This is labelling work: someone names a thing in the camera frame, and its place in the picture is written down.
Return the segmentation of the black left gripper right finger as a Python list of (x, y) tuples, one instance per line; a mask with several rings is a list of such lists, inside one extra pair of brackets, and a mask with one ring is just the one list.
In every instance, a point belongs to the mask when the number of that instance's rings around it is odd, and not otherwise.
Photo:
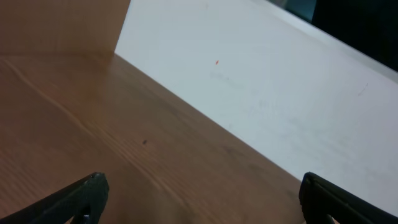
[(397, 217), (307, 172), (299, 190), (306, 224), (397, 224)]

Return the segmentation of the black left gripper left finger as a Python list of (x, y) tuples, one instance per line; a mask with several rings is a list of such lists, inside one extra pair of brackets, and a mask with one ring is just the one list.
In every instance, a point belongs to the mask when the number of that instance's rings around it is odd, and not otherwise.
[(67, 187), (1, 219), (1, 223), (90, 223), (101, 218), (108, 201), (104, 173), (94, 172)]

